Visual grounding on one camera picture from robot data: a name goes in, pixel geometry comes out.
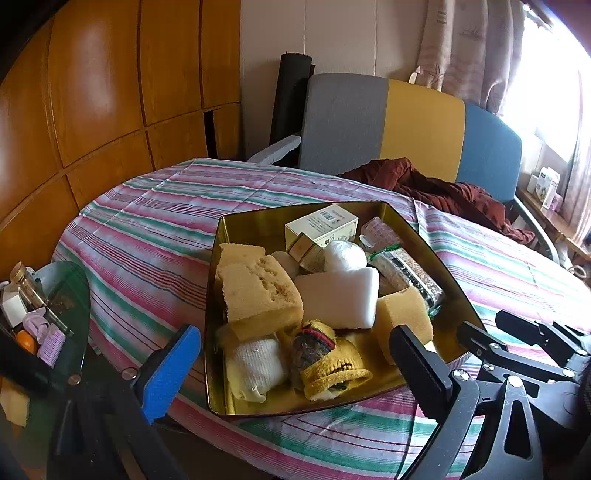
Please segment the metal screw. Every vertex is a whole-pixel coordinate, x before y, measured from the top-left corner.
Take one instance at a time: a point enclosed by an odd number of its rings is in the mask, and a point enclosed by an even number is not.
[[[515,388],[519,388],[519,387],[523,386],[523,382],[516,375],[509,375],[509,383]]]
[[[468,380],[470,378],[470,375],[468,374],[468,372],[466,372],[465,370],[463,370],[461,368],[454,370],[452,375],[462,382],[465,382],[466,380]]]
[[[80,380],[82,380],[80,375],[74,374],[70,378],[68,378],[68,385],[75,387],[77,384],[80,383]]]
[[[121,378],[123,380],[134,380],[136,379],[136,377],[138,376],[138,369],[135,367],[128,367],[125,368],[122,372],[121,372]]]

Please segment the white box on windowsill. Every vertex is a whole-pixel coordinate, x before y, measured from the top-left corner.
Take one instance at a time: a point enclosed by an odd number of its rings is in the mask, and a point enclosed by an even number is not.
[[[549,208],[560,182],[560,174],[550,167],[542,167],[538,182],[535,185],[535,195],[542,202],[542,208]]]

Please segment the white foam block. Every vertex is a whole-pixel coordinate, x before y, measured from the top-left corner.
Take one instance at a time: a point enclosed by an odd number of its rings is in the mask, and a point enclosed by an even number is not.
[[[320,320],[332,328],[371,328],[378,278],[378,271],[372,267],[296,277],[304,320]]]

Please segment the cardboard box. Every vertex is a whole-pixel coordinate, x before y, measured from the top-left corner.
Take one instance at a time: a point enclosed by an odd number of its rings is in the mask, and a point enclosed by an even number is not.
[[[332,240],[350,240],[357,231],[357,217],[337,204],[285,224],[285,251],[304,233],[322,248]]]
[[[535,195],[542,202],[542,208],[549,208],[558,188],[560,174],[550,167],[542,167],[538,182],[535,185]]]

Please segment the red cloth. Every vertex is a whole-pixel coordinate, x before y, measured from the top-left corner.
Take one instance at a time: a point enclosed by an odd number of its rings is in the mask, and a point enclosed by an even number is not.
[[[488,195],[486,190],[470,183],[427,178],[407,158],[372,160],[339,176],[412,197],[442,212],[502,233],[523,245],[535,237],[529,230],[513,228],[505,217],[505,206]]]

